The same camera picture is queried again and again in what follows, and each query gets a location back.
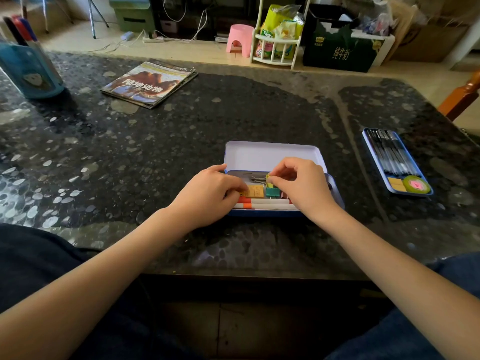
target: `dark blue pants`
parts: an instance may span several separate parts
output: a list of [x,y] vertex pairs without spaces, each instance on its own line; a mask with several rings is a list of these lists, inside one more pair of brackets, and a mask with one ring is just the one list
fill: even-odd
[[[59,236],[0,224],[0,313],[85,262],[88,257]],[[480,253],[441,260],[431,268],[480,298]],[[155,326],[149,313],[129,295],[134,282],[115,302],[72,359],[200,359]],[[398,310],[377,326],[347,341],[328,360],[442,359]]]

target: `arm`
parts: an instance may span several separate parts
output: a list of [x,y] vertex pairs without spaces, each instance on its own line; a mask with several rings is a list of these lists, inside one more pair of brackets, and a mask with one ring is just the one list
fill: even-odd
[[480,300],[393,247],[333,200],[322,167],[285,158],[271,182],[324,229],[447,359],[480,359]]
[[0,314],[0,359],[66,359],[166,248],[225,216],[245,190],[238,177],[202,170],[166,208],[110,248]]

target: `book cover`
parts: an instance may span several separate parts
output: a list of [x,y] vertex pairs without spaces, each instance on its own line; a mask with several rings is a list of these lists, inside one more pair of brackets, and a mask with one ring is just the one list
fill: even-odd
[[197,74],[194,68],[163,62],[143,62],[100,91],[146,108],[153,108]]

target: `hand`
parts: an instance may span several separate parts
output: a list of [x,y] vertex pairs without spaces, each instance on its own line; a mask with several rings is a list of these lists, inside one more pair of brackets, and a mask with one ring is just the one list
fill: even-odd
[[221,173],[226,164],[201,170],[168,206],[180,215],[189,230],[207,226],[224,217],[238,202],[247,184],[239,177]]
[[269,173],[268,182],[285,192],[311,221],[339,208],[328,188],[324,170],[311,160],[284,158]]

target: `green correction tape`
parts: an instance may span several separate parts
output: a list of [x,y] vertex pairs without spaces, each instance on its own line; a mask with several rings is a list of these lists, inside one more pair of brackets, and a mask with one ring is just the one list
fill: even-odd
[[411,193],[426,194],[431,190],[428,183],[416,175],[407,175],[403,178],[403,185],[405,186],[406,191]]

